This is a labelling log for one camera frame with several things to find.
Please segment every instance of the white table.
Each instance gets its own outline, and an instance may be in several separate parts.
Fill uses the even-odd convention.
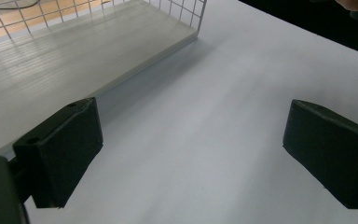
[[[358,123],[358,52],[236,0],[199,39],[99,97],[104,147],[65,208],[32,223],[358,224],[289,156],[292,99]]]

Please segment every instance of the white wire basket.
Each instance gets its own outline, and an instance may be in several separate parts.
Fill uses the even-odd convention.
[[[0,42],[130,0],[0,0]],[[145,0],[200,30],[206,0]]]
[[[63,106],[98,97],[196,39],[206,5],[32,1],[0,0],[0,155]]]

